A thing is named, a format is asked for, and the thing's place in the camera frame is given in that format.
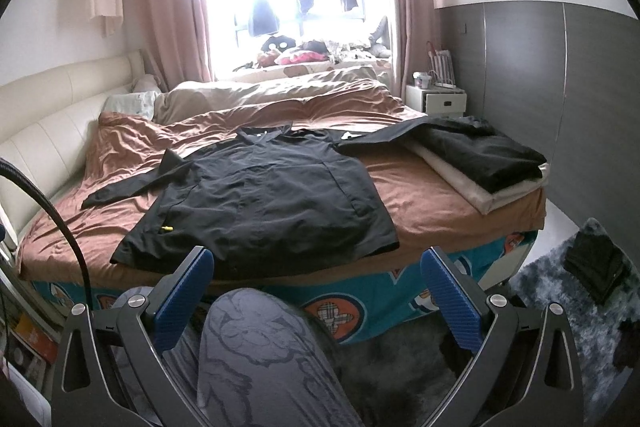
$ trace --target gray pants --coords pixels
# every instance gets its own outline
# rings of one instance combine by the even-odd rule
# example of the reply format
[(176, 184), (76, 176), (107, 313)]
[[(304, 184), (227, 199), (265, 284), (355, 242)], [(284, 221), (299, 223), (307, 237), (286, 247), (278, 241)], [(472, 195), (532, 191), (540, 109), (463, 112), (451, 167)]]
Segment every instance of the gray pants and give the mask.
[[(150, 291), (130, 289), (114, 307)], [(160, 423), (124, 349), (114, 353), (138, 413)], [(202, 337), (187, 326), (162, 360), (214, 427), (363, 425), (300, 312), (257, 290), (234, 290), (217, 299)]]

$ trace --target metal screw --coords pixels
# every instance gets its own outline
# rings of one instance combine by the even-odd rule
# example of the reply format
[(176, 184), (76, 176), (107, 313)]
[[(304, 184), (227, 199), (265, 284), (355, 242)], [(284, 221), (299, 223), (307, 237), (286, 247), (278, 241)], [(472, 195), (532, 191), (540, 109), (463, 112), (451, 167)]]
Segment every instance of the metal screw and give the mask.
[(556, 315), (562, 315), (562, 306), (556, 302), (549, 304), (549, 310)]
[(133, 295), (132, 297), (129, 298), (127, 302), (129, 303), (129, 306), (131, 306), (132, 308), (140, 308), (140, 306), (142, 306), (142, 304), (145, 303), (145, 296)]
[(489, 297), (489, 302), (498, 308), (504, 308), (507, 305), (507, 299), (499, 293), (491, 295), (491, 297)]
[(86, 309), (86, 306), (84, 304), (78, 303), (73, 308), (71, 308), (71, 314), (72, 315), (82, 315), (84, 313), (85, 309)]

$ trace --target brown bed sheet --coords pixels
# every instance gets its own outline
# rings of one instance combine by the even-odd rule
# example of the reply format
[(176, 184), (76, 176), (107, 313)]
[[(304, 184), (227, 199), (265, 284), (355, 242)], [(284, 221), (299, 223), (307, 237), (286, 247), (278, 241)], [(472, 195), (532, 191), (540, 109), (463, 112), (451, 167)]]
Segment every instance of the brown bed sheet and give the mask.
[[(143, 216), (156, 195), (130, 198), (81, 210), (82, 201), (112, 182), (153, 168), (164, 150), (184, 155), (234, 136), (239, 126), (276, 126), (373, 131), (420, 116), (379, 84), (359, 81), (339, 92), (264, 105), (209, 112), (161, 126), (134, 116), (103, 113), (89, 145), (84, 178), (56, 207), (84, 253), (93, 287), (128, 289), (154, 285), (161, 275), (111, 264), (120, 240)], [(358, 154), (398, 230), (400, 248), (331, 269), (262, 281), (212, 282), (212, 291), (242, 285), (311, 285), (398, 269), (416, 263), (432, 245), (447, 252), (478, 247), (515, 231), (539, 230), (545, 219), (545, 194), (524, 198), (482, 216), (420, 157), (388, 144)], [(60, 231), (46, 215), (36, 218), (18, 251), (18, 270), (27, 280), (82, 283), (78, 263)]]

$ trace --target drawer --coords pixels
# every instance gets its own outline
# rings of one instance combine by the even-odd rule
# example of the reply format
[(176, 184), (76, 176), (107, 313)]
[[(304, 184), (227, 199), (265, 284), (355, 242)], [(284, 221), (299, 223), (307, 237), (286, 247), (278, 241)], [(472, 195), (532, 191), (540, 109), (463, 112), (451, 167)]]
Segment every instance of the drawer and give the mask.
[(424, 93), (422, 103), (426, 114), (460, 113), (466, 110), (466, 93), (429, 94)]

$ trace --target headboard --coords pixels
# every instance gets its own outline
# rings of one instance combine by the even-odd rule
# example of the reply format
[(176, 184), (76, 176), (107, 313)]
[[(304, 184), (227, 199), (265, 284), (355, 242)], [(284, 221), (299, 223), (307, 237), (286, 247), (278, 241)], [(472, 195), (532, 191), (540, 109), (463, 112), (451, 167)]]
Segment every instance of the headboard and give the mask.
[[(14, 164), (52, 197), (82, 166), (91, 128), (110, 94), (128, 92), (145, 73), (139, 51), (76, 62), (0, 86), (0, 157)], [(0, 222), (5, 244), (39, 207), (12, 182), (0, 178)]]

